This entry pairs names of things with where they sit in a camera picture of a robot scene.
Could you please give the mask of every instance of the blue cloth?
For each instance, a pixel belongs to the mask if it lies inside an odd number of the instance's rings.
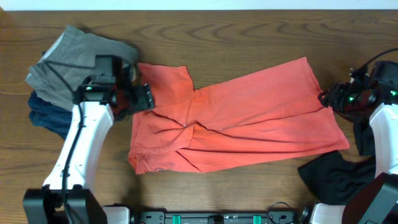
[[[32,109],[29,118],[34,126],[45,127],[49,131],[59,134],[61,138],[67,138],[72,112],[44,101],[37,96],[35,91],[30,94],[27,104]]]

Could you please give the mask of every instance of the wooden surface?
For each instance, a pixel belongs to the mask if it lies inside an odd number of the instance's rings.
[[[0,223],[24,223],[22,198],[40,187],[63,140],[33,127],[24,78],[71,24],[138,45],[142,60],[187,65],[195,88],[307,56],[322,88],[347,82],[348,71],[396,47],[396,11],[5,12],[0,15]],[[398,61],[398,54],[386,59]],[[358,161],[352,124],[336,118]],[[299,207],[316,198],[297,167],[316,156],[190,174],[136,176],[127,163],[131,121],[114,125],[99,159],[96,198],[167,210],[263,210],[276,201]]]

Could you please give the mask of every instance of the clothing pile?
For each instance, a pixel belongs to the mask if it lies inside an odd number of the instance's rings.
[[[91,75],[87,68],[94,67],[96,55],[121,57],[124,69],[138,59],[138,51],[125,43],[67,26],[38,64],[30,67],[26,82],[35,89],[28,102],[35,126],[65,139],[72,117],[72,95],[43,62],[57,62],[54,69],[76,89]],[[318,101],[322,90],[306,58],[199,90],[194,90],[185,66],[140,63],[139,70],[143,84],[151,87],[155,109],[133,116],[128,161],[137,174],[212,172],[330,152],[299,173],[321,200],[331,203],[342,200],[324,197],[325,191],[346,189],[341,198],[349,198],[355,192],[353,185],[366,184],[374,175],[374,159],[362,166],[332,152],[349,144],[331,108]],[[363,142],[361,150],[372,154],[371,147],[364,148],[373,135],[364,124],[356,124],[357,143]]]

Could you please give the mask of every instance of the gray cloth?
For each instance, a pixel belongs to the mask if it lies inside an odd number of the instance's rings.
[[[72,26],[67,26],[60,39],[51,48],[46,59],[69,65],[85,67],[95,66],[96,55],[114,55],[124,59],[127,63],[137,62],[138,51],[133,47],[116,40],[86,34]],[[36,90],[37,96],[71,111],[73,108],[72,95],[59,78],[43,63],[31,66],[26,82]],[[52,67],[76,90],[83,80],[92,75],[90,69],[70,68],[61,65]]]

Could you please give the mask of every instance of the white wall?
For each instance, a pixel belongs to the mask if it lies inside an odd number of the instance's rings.
[[[23,10],[398,9],[398,0],[0,0]]]

